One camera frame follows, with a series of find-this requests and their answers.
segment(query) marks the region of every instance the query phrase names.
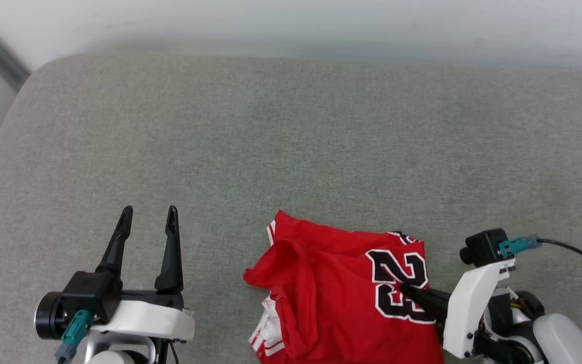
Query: gray table surface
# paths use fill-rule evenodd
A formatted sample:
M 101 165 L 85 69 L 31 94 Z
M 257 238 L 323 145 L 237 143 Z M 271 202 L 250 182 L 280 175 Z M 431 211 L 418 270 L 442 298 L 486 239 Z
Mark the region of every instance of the gray table surface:
M 278 209 L 421 238 L 443 290 L 478 231 L 582 248 L 582 72 L 149 53 L 51 62 L 0 130 L 0 362 L 53 362 L 35 306 L 95 268 L 129 204 L 122 277 L 136 289 L 152 287 L 178 207 L 197 320 L 182 362 L 255 363 L 247 338 L 266 292 L 241 277 Z M 582 328 L 580 256 L 523 253 L 510 285 Z

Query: red jersey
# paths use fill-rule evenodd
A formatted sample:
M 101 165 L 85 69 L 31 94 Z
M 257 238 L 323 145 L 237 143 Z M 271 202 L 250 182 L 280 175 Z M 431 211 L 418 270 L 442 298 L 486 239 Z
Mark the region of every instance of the red jersey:
M 398 284 L 428 288 L 424 242 L 347 232 L 280 211 L 244 280 L 270 290 L 250 338 L 262 363 L 443 362 L 434 321 Z

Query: red fabric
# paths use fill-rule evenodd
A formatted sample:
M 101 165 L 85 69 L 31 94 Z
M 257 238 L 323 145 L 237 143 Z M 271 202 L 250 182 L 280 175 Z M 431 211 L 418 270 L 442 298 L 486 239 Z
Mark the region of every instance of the red fabric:
M 262 363 L 443 362 L 432 323 L 387 317 L 376 307 L 375 265 L 366 255 L 372 249 L 391 252 L 410 275 L 414 272 L 404 256 L 425 258 L 423 241 L 391 233 L 350 233 L 282 211 L 270 230 L 274 244 L 244 274 L 250 285 L 271 291 L 281 321 L 284 349 L 271 356 L 258 350 Z M 397 285 L 392 300 L 409 304 L 401 301 Z

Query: robotic arm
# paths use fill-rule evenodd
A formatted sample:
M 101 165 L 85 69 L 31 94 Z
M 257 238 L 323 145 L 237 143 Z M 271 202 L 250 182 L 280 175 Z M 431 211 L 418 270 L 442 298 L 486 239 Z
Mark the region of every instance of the robotic arm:
M 61 340 L 58 364 L 69 364 L 88 336 L 85 364 L 165 364 L 168 345 L 185 343 L 195 334 L 195 321 L 184 309 L 181 242 L 176 207 L 168 210 L 166 249 L 154 291 L 123 290 L 120 279 L 125 240 L 129 238 L 132 207 L 120 215 L 102 261 L 95 272 L 76 272 L 62 292 L 44 295 L 35 313 L 35 330 L 42 339 Z M 111 345 L 134 344 L 132 350 Z
M 515 270 L 515 253 L 555 242 L 538 237 L 508 240 L 502 229 L 466 239 L 465 272 L 451 294 L 401 284 L 400 291 L 436 320 L 443 348 L 459 358 L 498 364 L 582 364 L 582 332 L 566 316 L 546 315 L 529 292 L 498 288 Z

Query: gray carpet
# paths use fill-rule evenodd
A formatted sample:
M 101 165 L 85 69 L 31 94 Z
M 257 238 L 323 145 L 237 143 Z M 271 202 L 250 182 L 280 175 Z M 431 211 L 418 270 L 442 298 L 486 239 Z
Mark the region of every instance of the gray carpet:
M 255 363 L 247 338 L 266 293 L 241 276 L 278 209 L 424 239 L 443 290 L 468 269 L 464 238 L 481 230 L 582 247 L 582 72 L 159 54 L 52 62 L 0 130 L 0 362 L 53 362 L 58 343 L 35 335 L 35 306 L 95 268 L 128 204 L 122 277 L 136 289 L 152 287 L 178 207 L 197 320 L 182 362 Z M 510 286 L 582 328 L 577 254 L 523 253 Z

